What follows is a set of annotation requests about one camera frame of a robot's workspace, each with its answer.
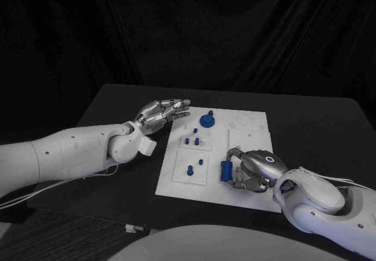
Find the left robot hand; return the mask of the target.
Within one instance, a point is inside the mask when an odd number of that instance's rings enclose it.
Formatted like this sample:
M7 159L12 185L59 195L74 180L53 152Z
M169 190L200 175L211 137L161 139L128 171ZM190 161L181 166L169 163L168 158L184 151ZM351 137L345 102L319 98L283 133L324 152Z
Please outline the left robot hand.
M144 135L151 135L164 124L188 117L190 100L155 100L149 102L136 114L133 124Z

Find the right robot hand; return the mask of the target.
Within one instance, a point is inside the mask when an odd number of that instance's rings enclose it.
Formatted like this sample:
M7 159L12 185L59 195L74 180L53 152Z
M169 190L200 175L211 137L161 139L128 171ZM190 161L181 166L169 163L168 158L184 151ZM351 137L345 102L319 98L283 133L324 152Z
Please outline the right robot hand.
M231 179L231 157L240 160L240 171L249 177L244 181ZM253 193L265 193L273 187L289 168L279 157L266 150L243 152L233 147L226 153L226 160L220 162L220 181L234 189L244 189Z

